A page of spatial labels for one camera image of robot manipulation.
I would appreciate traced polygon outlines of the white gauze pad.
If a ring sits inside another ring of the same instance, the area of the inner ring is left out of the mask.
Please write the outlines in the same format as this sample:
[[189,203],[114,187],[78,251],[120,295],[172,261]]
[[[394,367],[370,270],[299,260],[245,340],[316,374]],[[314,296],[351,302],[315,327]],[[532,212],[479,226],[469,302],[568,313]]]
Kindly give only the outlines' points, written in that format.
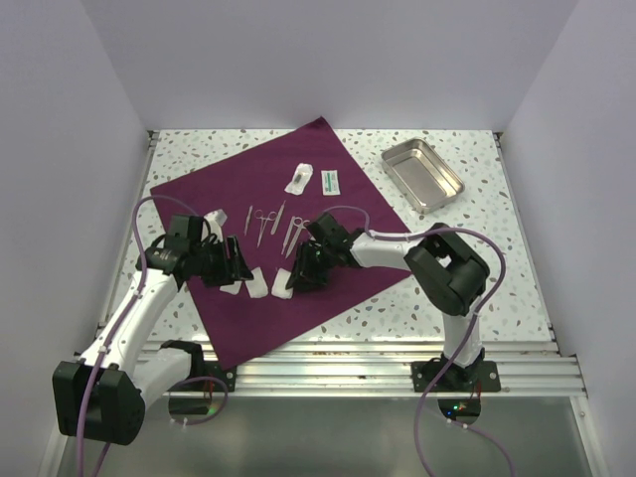
[[221,286],[220,291],[230,295],[238,295],[242,288],[242,285],[243,285],[242,281],[237,281],[233,284]]
[[268,285],[260,267],[251,271],[252,279],[245,282],[247,293],[251,299],[264,298],[268,295]]
[[290,272],[284,268],[279,268],[271,287],[271,295],[280,299],[291,299],[293,289],[287,287],[289,278]]

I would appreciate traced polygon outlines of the stainless steel tray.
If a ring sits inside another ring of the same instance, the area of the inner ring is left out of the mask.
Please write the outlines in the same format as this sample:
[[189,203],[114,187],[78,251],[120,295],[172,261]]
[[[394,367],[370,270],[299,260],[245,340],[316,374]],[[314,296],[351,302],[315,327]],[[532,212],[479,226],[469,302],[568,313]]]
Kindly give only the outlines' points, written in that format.
[[413,208],[429,214],[465,190],[459,176],[424,139],[412,138],[381,154],[382,166]]

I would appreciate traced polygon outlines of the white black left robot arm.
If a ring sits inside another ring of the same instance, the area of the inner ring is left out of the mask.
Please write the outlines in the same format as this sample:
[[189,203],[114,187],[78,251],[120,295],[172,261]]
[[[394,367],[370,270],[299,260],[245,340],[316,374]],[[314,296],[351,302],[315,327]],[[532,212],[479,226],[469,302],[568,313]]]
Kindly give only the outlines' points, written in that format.
[[138,358],[164,309],[192,278],[222,287],[253,278],[235,236],[226,236],[224,211],[175,215],[166,234],[139,256],[115,315],[89,347],[53,373],[58,427],[66,436],[118,445],[138,435],[146,410],[180,386],[195,390],[210,379],[203,349],[168,340],[145,364]]

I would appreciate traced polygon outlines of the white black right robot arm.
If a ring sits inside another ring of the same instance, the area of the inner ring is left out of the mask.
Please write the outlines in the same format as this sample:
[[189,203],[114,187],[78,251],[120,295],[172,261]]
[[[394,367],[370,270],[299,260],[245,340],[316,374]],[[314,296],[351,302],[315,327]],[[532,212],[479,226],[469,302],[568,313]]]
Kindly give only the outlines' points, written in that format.
[[483,359],[478,314],[490,268],[457,229],[437,223],[420,235],[349,232],[325,212],[307,231],[310,239],[297,248],[287,289],[321,289],[335,267],[408,271],[442,314],[444,381],[461,391],[477,380],[476,363]]

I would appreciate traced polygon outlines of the steel surgical scissors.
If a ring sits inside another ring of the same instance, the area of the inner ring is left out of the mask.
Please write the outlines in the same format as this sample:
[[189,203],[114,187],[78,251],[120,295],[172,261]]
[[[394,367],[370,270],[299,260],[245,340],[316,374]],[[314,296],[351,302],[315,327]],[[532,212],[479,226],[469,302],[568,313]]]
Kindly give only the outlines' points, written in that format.
[[294,228],[290,240],[289,240],[289,244],[287,246],[287,249],[285,251],[285,257],[289,257],[292,252],[294,251],[294,248],[296,247],[296,244],[300,238],[301,233],[306,229],[306,226],[309,224],[309,220],[303,220],[300,217],[296,217],[296,227]]

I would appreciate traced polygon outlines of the clear blister pack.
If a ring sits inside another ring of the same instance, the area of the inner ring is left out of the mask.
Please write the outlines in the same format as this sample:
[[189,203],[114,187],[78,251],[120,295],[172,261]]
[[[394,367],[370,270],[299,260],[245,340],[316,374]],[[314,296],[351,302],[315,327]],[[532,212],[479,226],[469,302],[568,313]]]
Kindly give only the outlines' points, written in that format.
[[313,166],[299,163],[293,173],[291,181],[284,188],[284,192],[294,196],[301,196],[313,175]]

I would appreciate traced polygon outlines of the steel tweezers upper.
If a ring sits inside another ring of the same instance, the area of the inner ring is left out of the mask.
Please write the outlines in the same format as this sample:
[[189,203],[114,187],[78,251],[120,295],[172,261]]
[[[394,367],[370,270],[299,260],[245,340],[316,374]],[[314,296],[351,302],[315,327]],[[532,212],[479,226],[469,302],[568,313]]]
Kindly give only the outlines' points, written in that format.
[[275,215],[275,218],[274,218],[271,230],[270,230],[270,234],[272,236],[274,236],[276,234],[276,232],[277,232],[280,220],[281,220],[283,212],[284,212],[285,205],[286,205],[286,201],[283,201],[282,204],[280,205],[276,215]]

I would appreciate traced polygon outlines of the steel forceps with rings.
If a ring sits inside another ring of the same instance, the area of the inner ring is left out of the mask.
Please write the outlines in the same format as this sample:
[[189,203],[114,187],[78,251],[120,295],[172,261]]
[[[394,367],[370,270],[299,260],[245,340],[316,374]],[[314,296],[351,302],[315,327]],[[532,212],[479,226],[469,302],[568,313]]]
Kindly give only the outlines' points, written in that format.
[[256,210],[254,213],[254,217],[259,221],[256,246],[260,247],[266,227],[270,222],[274,222],[276,220],[277,212],[269,212],[266,214],[263,210]]

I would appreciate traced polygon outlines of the purple cloth mat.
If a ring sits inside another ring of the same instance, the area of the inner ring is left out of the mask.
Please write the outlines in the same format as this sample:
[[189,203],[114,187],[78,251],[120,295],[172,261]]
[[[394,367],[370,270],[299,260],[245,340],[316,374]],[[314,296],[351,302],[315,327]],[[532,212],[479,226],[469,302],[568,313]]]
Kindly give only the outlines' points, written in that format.
[[[238,236],[249,268],[266,281],[290,269],[308,238],[299,221],[313,221],[330,210],[351,231],[364,213],[382,231],[403,232],[403,221],[347,151],[328,122],[319,118],[287,134],[238,131],[165,130],[155,152],[165,167],[151,193],[162,224],[180,204],[204,214],[223,210],[223,230]],[[362,304],[403,281],[407,272],[390,268],[338,267],[326,288],[293,292],[283,299],[252,298],[208,287],[199,278],[188,287],[203,326],[225,367],[260,357]]]

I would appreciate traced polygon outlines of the green white suture packet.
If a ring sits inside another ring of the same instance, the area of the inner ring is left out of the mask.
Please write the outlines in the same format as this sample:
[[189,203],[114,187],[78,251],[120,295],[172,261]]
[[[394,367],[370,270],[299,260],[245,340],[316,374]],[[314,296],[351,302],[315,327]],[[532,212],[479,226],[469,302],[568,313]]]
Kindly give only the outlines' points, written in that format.
[[337,170],[322,170],[321,183],[324,196],[339,196],[341,194]]

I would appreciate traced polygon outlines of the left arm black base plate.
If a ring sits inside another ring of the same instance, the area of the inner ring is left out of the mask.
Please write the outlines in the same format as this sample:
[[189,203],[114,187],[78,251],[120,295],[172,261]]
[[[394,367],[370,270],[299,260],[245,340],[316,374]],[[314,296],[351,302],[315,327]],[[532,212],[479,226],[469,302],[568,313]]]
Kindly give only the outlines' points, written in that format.
[[237,367],[223,369],[218,361],[206,361],[205,366],[206,376],[211,376],[224,382],[230,393],[233,393],[235,391],[236,381],[238,377]]

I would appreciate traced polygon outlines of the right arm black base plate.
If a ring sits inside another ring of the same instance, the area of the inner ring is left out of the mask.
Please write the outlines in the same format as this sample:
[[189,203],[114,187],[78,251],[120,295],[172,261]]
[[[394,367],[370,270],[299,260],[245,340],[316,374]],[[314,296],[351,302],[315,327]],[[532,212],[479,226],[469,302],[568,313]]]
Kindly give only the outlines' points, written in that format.
[[[410,374],[413,390],[423,393],[443,368],[440,358],[426,362],[412,362]],[[467,368],[455,364],[431,388],[433,393],[498,393],[502,390],[497,365],[493,361],[479,361]]]

